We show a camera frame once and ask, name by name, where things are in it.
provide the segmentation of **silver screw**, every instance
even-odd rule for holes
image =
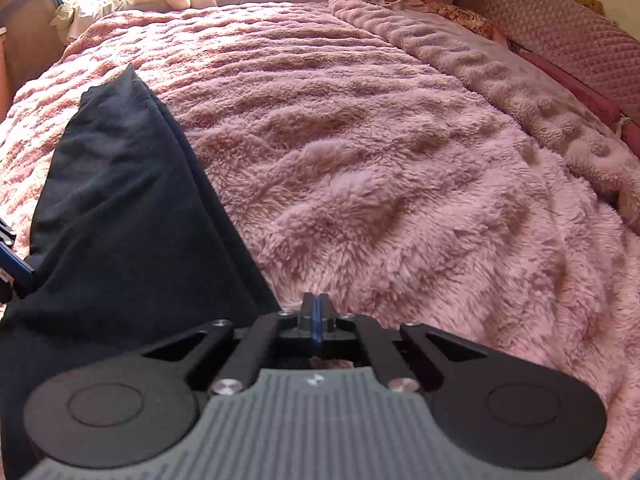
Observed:
[[[391,379],[387,385],[396,394],[412,394],[420,389],[420,383],[409,377],[398,377]]]
[[[219,379],[211,385],[211,389],[219,395],[235,395],[244,390],[237,379]]]

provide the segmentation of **black fabric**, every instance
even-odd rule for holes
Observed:
[[[28,262],[40,287],[0,322],[8,480],[36,462],[22,409],[43,380],[278,308],[180,126],[132,67],[82,95],[34,213]]]

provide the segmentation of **pink sheet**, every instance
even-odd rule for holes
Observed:
[[[640,163],[516,55],[383,3],[95,23],[0,126],[0,215],[18,252],[80,94],[132,62],[281,304],[328,292],[340,311],[419,319],[581,378],[609,410],[595,463],[628,478],[640,463],[640,239],[625,223],[638,219]],[[625,219],[594,190],[619,195]]]

